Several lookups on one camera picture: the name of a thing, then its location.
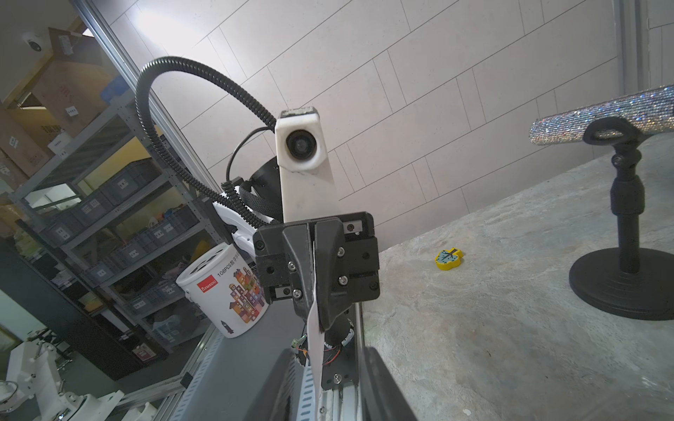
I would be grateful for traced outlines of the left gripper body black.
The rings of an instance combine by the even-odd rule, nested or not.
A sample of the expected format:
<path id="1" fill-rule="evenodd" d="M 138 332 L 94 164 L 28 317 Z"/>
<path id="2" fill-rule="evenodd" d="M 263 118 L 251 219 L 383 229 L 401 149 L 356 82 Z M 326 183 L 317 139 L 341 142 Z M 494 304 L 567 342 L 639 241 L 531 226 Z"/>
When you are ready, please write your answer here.
<path id="1" fill-rule="evenodd" d="M 345 244 L 338 252 L 342 264 L 339 284 L 348 291 L 350 307 L 355 303 L 379 298 L 379 250 L 372 215 L 368 212 L 356 212 L 321 219 L 328 218 L 340 219 L 343 224 Z M 310 228 L 314 256 L 314 226 L 321 219 L 263 226 L 254 233 L 258 279 L 268 303 L 279 300 L 293 301 L 289 279 L 289 268 L 293 269 L 293 264 L 286 261 L 282 239 L 284 228 L 307 224 Z"/>

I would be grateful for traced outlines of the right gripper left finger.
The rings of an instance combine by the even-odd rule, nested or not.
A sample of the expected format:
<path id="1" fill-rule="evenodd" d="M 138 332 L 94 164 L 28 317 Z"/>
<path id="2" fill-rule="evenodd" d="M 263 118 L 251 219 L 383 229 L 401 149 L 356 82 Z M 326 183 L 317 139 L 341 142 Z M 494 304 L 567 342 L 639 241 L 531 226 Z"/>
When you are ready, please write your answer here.
<path id="1" fill-rule="evenodd" d="M 297 417 L 296 398 L 298 387 L 298 363 L 295 354 L 284 350 L 275 362 L 270 374 L 250 405 L 246 421 L 289 421 Z"/>

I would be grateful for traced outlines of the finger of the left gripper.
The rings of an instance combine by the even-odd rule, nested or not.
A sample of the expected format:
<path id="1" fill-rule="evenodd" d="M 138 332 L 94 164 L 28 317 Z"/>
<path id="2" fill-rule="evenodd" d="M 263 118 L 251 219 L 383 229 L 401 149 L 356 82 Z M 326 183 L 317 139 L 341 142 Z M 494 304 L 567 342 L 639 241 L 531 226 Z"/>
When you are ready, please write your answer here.
<path id="1" fill-rule="evenodd" d="M 291 293 L 296 314 L 307 321 L 314 304 L 315 274 L 313 243 L 307 224 L 286 226 L 282 232 L 284 252 L 289 268 Z"/>
<path id="2" fill-rule="evenodd" d="M 349 307 L 347 289 L 339 284 L 342 264 L 339 249 L 345 244 L 340 219 L 319 220 L 314 226 L 314 261 L 316 275 L 315 303 L 321 331 L 329 330 Z"/>

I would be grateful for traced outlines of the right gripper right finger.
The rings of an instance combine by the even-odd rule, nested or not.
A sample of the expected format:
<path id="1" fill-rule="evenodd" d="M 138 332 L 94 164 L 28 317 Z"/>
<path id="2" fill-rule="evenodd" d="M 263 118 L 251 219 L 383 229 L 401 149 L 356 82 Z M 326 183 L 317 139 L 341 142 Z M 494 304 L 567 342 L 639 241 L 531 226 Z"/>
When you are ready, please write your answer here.
<path id="1" fill-rule="evenodd" d="M 364 420 L 417 420 L 374 347 L 365 347 L 360 353 L 360 389 Z"/>

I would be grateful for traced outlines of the white sticker sheet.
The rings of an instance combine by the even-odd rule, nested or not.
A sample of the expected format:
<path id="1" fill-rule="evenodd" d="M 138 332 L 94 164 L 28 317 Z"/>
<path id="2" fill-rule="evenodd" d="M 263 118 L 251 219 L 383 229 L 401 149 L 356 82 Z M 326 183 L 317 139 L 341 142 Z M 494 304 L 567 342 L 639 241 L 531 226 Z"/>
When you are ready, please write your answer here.
<path id="1" fill-rule="evenodd" d="M 325 335 L 321 331 L 321 324 L 319 323 L 318 301 L 314 296 L 307 318 L 307 340 L 316 405 L 319 404 L 321 398 L 324 338 Z"/>

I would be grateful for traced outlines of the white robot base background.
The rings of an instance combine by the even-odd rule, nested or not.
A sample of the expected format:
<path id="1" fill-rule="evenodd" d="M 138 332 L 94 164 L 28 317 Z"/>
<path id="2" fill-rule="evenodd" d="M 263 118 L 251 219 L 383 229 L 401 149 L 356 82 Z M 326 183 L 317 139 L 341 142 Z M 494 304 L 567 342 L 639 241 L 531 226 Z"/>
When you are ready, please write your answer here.
<path id="1" fill-rule="evenodd" d="M 107 420 L 121 408 L 125 393 L 120 390 L 102 397 L 66 391 L 56 355 L 47 342 L 24 342 L 12 350 L 1 382 L 2 416 L 28 400 L 37 403 L 38 420 Z"/>

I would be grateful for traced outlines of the left circuit board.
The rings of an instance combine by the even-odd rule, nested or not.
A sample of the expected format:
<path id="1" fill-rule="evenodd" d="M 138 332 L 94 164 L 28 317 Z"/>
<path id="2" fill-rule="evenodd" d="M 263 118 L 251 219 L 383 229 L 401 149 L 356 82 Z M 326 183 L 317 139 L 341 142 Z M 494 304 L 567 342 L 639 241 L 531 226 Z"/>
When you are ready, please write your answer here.
<path id="1" fill-rule="evenodd" d="M 291 342 L 295 359 L 303 367 L 310 365 L 309 340 L 306 328 Z M 350 319 L 338 321 L 325 333 L 322 351 L 323 368 L 354 368 L 356 366 L 356 328 Z"/>

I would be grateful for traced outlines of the white toy block bucket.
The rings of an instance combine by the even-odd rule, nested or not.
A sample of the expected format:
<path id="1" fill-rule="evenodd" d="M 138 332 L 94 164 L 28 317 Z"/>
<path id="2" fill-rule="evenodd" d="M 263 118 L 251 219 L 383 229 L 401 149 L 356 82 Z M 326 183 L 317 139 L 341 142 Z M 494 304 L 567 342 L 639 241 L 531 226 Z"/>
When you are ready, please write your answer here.
<path id="1" fill-rule="evenodd" d="M 269 308 L 259 280 L 232 245 L 218 245 L 193 261 L 177 285 L 228 339 L 252 329 Z"/>

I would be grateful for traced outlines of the yellow round toy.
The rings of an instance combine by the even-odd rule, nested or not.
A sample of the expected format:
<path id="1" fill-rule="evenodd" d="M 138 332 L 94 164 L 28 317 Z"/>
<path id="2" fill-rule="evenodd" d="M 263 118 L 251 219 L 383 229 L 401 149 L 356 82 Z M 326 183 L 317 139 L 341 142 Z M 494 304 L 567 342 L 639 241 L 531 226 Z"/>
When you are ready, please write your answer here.
<path id="1" fill-rule="evenodd" d="M 435 264 L 439 270 L 448 271 L 458 268 L 463 263 L 463 256 L 463 251 L 458 248 L 444 249 L 435 257 Z"/>

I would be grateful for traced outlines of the metal storage shelf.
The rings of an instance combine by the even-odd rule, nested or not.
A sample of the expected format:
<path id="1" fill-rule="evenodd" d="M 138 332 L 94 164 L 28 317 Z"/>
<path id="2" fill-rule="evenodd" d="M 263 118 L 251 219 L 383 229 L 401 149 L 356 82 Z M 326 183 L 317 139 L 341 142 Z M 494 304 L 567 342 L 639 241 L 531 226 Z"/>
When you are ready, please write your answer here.
<path id="1" fill-rule="evenodd" d="M 175 280 L 224 228 L 146 139 L 132 93 L 114 98 L 10 198 L 30 233 L 141 338 L 172 352 L 209 330 Z"/>

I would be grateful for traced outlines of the black microphone stand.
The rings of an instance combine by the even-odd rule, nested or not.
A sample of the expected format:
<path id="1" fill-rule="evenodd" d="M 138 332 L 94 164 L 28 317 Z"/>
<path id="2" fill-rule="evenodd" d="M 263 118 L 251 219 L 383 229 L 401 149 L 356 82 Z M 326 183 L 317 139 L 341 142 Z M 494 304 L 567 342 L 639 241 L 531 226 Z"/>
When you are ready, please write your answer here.
<path id="1" fill-rule="evenodd" d="M 610 189 L 611 211 L 617 217 L 618 246 L 586 254 L 569 272 L 572 291 L 584 302 L 627 319 L 673 319 L 673 255 L 640 246 L 640 216 L 645 189 L 637 175 L 639 146 L 649 136 L 630 135 L 609 145 L 616 170 Z"/>

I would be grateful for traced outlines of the cardboard box large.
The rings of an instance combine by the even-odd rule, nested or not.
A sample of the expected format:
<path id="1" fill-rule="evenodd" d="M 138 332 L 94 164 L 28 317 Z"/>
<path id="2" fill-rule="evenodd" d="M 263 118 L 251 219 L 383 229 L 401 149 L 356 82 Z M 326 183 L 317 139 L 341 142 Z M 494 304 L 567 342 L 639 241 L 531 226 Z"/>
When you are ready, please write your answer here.
<path id="1" fill-rule="evenodd" d="M 129 86 L 95 38 L 55 28 L 48 35 L 54 58 L 33 94 L 75 137 Z"/>

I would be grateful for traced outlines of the glitter microphone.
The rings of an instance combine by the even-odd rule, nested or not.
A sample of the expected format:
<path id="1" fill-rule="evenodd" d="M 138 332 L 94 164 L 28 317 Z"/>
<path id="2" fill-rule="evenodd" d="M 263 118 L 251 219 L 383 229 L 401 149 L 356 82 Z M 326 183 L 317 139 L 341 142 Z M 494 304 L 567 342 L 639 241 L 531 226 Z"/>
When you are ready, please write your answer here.
<path id="1" fill-rule="evenodd" d="M 673 130 L 673 87 L 663 86 L 538 119 L 529 140 L 537 146 L 584 142 L 613 145 L 628 136 Z"/>

